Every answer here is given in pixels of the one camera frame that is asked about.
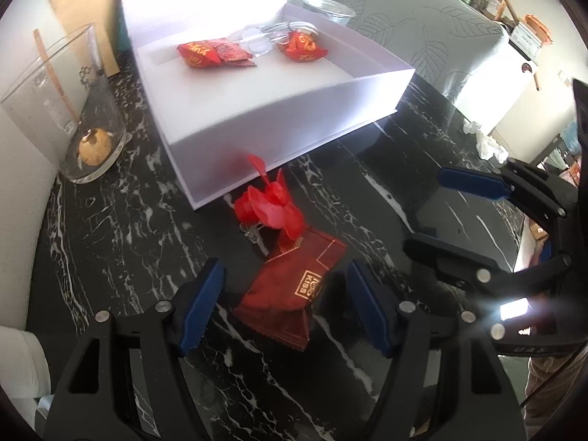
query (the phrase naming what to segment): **leaf pattern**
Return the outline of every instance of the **leaf pattern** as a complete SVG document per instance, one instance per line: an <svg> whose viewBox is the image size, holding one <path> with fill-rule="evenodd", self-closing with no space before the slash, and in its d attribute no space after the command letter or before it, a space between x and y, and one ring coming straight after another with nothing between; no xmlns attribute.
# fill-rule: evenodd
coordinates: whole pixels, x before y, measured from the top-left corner
<svg viewBox="0 0 588 441"><path fill-rule="evenodd" d="M500 35L504 32L498 23L461 8L446 6L440 12L447 31L458 38Z"/></svg>
<svg viewBox="0 0 588 441"><path fill-rule="evenodd" d="M429 39L427 28L423 28L425 40ZM439 79L439 75L445 69L447 63L448 51L445 45L436 41L427 41L424 46L417 51L410 65L416 70L416 74L421 76L431 86L434 86Z"/></svg>
<svg viewBox="0 0 588 441"><path fill-rule="evenodd" d="M355 16L351 18L351 21L357 21L361 19L363 11L366 7L367 0L349 0L347 6L355 11Z"/></svg>
<svg viewBox="0 0 588 441"><path fill-rule="evenodd" d="M467 80L470 79L470 76L470 73L464 71L451 71L445 76L445 80L443 80L443 87L445 88L443 90L443 96L451 104L457 101L459 94L462 92Z"/></svg>
<svg viewBox="0 0 588 441"><path fill-rule="evenodd" d="M386 46L392 38L394 25L392 21L383 13L374 13L365 18L356 31L360 35L367 36L381 46Z"/></svg>

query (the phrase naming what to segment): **red ribbon bow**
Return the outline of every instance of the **red ribbon bow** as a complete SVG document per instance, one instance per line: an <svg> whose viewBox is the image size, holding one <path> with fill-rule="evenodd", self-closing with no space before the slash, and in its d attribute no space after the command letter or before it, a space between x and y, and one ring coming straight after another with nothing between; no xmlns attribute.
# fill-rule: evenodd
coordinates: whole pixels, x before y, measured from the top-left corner
<svg viewBox="0 0 588 441"><path fill-rule="evenodd" d="M284 229L289 239L297 240L304 230L304 216L292 201L283 171L277 171L275 182L271 182L265 162L253 154L247 157L266 187L263 192L254 186L247 187L244 194L234 202L237 219L245 226L261 222L272 229Z"/></svg>

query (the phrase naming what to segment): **black marble table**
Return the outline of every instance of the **black marble table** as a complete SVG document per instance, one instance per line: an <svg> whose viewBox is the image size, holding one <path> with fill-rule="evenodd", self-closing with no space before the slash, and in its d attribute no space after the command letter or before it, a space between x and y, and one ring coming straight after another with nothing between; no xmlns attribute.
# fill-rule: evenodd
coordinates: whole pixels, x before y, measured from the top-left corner
<svg viewBox="0 0 588 441"><path fill-rule="evenodd" d="M132 59L112 78L132 133L116 165L96 182L56 180L39 235L28 329L39 337L55 386L93 314L140 313L172 297L208 257L227 266L224 293L198 350L183 364L214 440L357 439L377 401L389 360L368 342L345 299L340 271L367 261L382 283L427 309L453 313L438 282L411 280L402 242L424 232L493 257L511 269L521 214L439 187L441 166L488 171L463 116L414 76L398 112L284 166L296 204L314 227L348 244L314 307L308 348L264 338L231 315L269 246L249 242L230 204L242 189L193 212L161 146ZM133 354L133 375L140 366ZM133 378L147 431L156 430L145 386Z"/></svg>

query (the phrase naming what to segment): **white wall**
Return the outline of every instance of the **white wall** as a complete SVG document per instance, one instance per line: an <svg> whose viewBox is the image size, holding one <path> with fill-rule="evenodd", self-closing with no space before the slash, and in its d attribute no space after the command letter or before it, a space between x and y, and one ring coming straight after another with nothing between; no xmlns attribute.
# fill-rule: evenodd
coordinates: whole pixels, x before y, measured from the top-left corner
<svg viewBox="0 0 588 441"><path fill-rule="evenodd" d="M569 78L588 82L588 50L558 0L511 0L519 18L534 14L552 31L554 43L545 46L538 58L541 91L529 85L511 110L496 126L498 138L511 154L530 161L575 120L571 89L558 77L563 70Z"/></svg>
<svg viewBox="0 0 588 441"><path fill-rule="evenodd" d="M64 36L48 0L14 0L0 19L0 96L45 44ZM24 329L40 224L55 169L0 108L0 325Z"/></svg>

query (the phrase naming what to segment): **red wrapped candy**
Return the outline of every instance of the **red wrapped candy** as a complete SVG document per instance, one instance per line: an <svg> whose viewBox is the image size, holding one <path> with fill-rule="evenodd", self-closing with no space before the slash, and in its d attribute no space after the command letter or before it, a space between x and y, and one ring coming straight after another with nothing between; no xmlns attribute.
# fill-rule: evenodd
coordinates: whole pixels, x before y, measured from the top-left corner
<svg viewBox="0 0 588 441"><path fill-rule="evenodd" d="M207 40L207 43L218 53L223 63L247 60L254 57L253 54L244 50L237 43L231 43L227 38Z"/></svg>
<svg viewBox="0 0 588 441"><path fill-rule="evenodd" d="M280 43L277 47L294 61L315 61L329 53L319 47L311 35L302 32L291 32L288 42Z"/></svg>
<svg viewBox="0 0 588 441"><path fill-rule="evenodd" d="M322 288L324 275L345 250L341 241L311 227L296 241L280 232L234 315L262 335L304 350L309 340L311 304Z"/></svg>
<svg viewBox="0 0 588 441"><path fill-rule="evenodd" d="M178 52L190 68L207 68L222 64L218 53L206 42L179 44Z"/></svg>
<svg viewBox="0 0 588 441"><path fill-rule="evenodd" d="M226 38L178 45L178 52L190 68L209 66L256 66L253 55Z"/></svg>

